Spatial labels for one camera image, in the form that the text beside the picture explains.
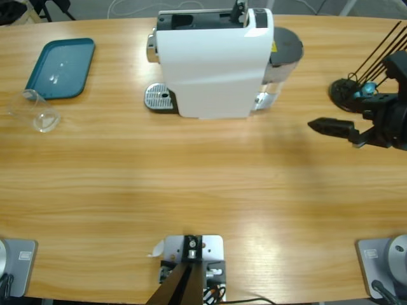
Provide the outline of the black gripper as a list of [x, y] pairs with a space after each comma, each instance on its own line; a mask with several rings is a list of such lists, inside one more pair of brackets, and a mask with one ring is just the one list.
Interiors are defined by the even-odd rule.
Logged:
[[364, 119], [373, 122], [373, 127], [362, 133], [353, 121], [334, 118], [317, 118], [309, 121], [308, 126], [319, 134], [347, 139], [355, 147], [367, 144], [406, 149], [406, 103], [393, 101], [397, 98], [396, 93], [353, 98], [350, 110], [364, 112]]

